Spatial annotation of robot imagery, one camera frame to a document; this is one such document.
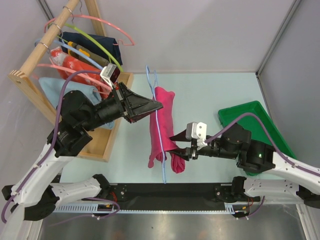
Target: pink towel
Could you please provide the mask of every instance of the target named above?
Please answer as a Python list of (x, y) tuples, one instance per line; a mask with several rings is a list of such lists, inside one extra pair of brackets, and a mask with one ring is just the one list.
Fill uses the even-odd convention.
[[(170, 137), (174, 135), (172, 107), (174, 103), (175, 93), (173, 91), (166, 91), (159, 86), (157, 86), (154, 91), (156, 100), (158, 102), (161, 102), (163, 105), (163, 108), (158, 110), (157, 115), (162, 139), (162, 146), (163, 150), (166, 152), (178, 147), (176, 145), (176, 142), (170, 140)], [(155, 112), (150, 115), (150, 136), (151, 154), (149, 157), (148, 167), (152, 168), (155, 165), (155, 159), (160, 162), (163, 161)], [(176, 174), (183, 172), (185, 170), (185, 167), (186, 162), (184, 159), (175, 154), (171, 154), (171, 168)]]

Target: light blue table surface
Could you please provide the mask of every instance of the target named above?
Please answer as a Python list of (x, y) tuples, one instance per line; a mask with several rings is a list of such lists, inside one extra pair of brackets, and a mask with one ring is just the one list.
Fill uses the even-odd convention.
[[(254, 73), (171, 73), (158, 74), (159, 86), (175, 92), (173, 102), (174, 133), (184, 130), (190, 122), (207, 124), (207, 135), (222, 129), (218, 110), (260, 101), (266, 105)], [(145, 74), (135, 74), (132, 91), (152, 98)], [(103, 174), (111, 183), (162, 183), (161, 163), (155, 160), (148, 168), (151, 152), (149, 117), (129, 124), (122, 120), (110, 161), (108, 163), (75, 158), (64, 167), (61, 182), (74, 183), (94, 174)], [(187, 147), (187, 143), (178, 143)], [(199, 156), (186, 163), (185, 171), (176, 174), (171, 170), (171, 156), (167, 154), (166, 179), (168, 183), (226, 183), (235, 176), (245, 176), (236, 161)], [(279, 177), (260, 174), (261, 179)]]

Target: green tray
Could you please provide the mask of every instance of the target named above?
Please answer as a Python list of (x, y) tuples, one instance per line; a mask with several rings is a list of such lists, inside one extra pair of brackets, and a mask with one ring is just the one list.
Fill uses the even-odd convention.
[[(239, 117), (241, 114), (244, 113), (253, 113), (257, 115), (261, 121), (263, 122), (265, 128), (269, 132), (271, 138), (280, 149), (281, 152), (288, 155), (291, 158), (296, 159), (295, 154), (292, 152), (288, 144), (286, 143), (285, 139), (282, 137), (276, 126), (274, 125), (273, 121), (270, 119), (268, 114), (266, 113), (265, 109), (262, 107), (259, 101), (251, 101), (248, 103), (244, 103), (241, 105), (221, 109), (218, 111), (219, 120), (223, 127), (227, 126), (231, 123), (234, 119)], [(241, 125), (244, 129), (251, 131), (253, 140), (261, 141), (266, 144), (271, 145), (266, 133), (258, 123), (258, 121), (253, 118), (252, 116), (245, 116), (238, 124)], [(257, 174), (249, 173), (250, 176), (255, 176)]]

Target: wooden frame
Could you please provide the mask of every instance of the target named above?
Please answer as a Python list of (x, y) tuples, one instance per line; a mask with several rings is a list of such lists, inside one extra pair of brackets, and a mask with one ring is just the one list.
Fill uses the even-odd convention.
[[(65, 5), (66, 7), (62, 9), (60, 15), (55, 19), (54, 23), (62, 28), (71, 15), (68, 8), (71, 11), (74, 11), (79, 1), (80, 0), (69, 0), (69, 2)], [(86, 0), (85, 3), (90, 16), (100, 18), (100, 12), (96, 0)], [(42, 94), (42, 92), (29, 79), (29, 76), (47, 51), (46, 46), (49, 47), (55, 37), (59, 34), (60, 29), (55, 24), (52, 24), (48, 31), (44, 34), (40, 40), (42, 44), (36, 45), (32, 53), (21, 66), (20, 70), (13, 70), (8, 75), (9, 79), (29, 98), (29, 100), (52, 124), (55, 123), (56, 110), (50, 104), (48, 99)], [(92, 24), (97, 35), (107, 35), (105, 27), (101, 22), (92, 20)], [(118, 81), (124, 82), (128, 88), (131, 88), (133, 74), (122, 72), (118, 78)], [(112, 130), (98, 128), (95, 131), (89, 132), (89, 135), (93, 137), (93, 140), (87, 146), (85, 146), (78, 156), (81, 158), (108, 162), (119, 125), (120, 119), (115, 122), (115, 127)]]

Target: navy blue cloth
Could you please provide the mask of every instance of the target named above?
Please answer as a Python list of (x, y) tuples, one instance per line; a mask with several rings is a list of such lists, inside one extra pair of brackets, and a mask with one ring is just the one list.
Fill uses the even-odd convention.
[[(112, 37), (107, 36), (99, 36), (99, 35), (93, 35), (89, 34), (90, 37), (95, 39), (98, 43), (100, 43), (111, 55), (119, 62), (120, 65), (122, 65), (121, 60), (121, 53), (118, 45), (114, 45), (117, 43), (116, 39)], [(79, 44), (82, 47), (88, 49), (89, 51), (93, 52), (94, 54), (99, 55), (100, 57), (104, 59), (109, 59), (108, 55), (104, 53), (97, 45), (95, 45), (92, 41), (87, 39), (85, 36), (83, 36), (80, 33), (75, 32), (63, 32), (62, 38), (68, 42), (73, 42), (75, 44)], [(68, 53), (68, 50), (65, 47), (62, 47), (62, 51), (65, 53)]]

